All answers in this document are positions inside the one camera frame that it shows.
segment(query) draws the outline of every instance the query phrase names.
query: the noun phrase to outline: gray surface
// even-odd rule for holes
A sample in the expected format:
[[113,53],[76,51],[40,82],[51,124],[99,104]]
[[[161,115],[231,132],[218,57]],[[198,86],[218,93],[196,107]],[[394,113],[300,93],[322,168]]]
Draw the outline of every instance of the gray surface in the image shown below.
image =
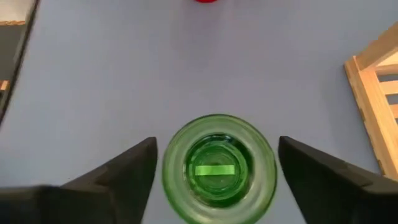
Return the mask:
[[10,80],[14,56],[25,26],[0,26],[0,80]]
[[[42,1],[0,130],[1,185],[62,184],[157,136],[144,223],[183,223],[160,183],[186,122],[229,113],[379,172],[343,63],[398,20],[396,0]],[[304,223],[279,172],[259,223]]]

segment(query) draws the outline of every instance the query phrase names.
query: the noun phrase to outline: red cap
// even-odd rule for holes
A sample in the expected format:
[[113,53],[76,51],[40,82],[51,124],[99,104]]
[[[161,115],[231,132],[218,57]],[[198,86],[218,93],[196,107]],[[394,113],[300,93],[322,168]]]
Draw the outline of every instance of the red cap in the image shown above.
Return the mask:
[[197,0],[198,2],[202,2],[202,3],[211,3],[211,2],[215,2],[217,0]]

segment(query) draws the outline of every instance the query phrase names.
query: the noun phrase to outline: wooden rack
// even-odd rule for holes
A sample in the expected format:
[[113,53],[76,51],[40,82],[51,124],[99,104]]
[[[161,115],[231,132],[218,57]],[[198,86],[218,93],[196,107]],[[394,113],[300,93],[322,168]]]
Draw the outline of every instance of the wooden rack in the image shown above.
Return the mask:
[[398,180],[398,105],[386,98],[398,94],[398,80],[378,77],[398,75],[398,22],[347,60],[345,69],[382,173]]

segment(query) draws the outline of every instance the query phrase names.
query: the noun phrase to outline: green label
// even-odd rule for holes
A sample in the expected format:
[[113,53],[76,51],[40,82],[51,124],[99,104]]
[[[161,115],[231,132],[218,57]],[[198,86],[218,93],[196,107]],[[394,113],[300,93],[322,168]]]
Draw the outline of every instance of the green label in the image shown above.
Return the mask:
[[235,166],[196,166],[195,175],[235,175]]

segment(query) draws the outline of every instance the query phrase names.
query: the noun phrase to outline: wooden frame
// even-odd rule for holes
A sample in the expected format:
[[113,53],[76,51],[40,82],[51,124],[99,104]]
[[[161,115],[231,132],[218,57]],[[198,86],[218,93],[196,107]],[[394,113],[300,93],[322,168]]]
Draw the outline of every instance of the wooden frame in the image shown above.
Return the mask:
[[398,105],[386,98],[398,94],[398,80],[377,77],[398,74],[398,22],[347,60],[345,69],[382,174],[398,180]]

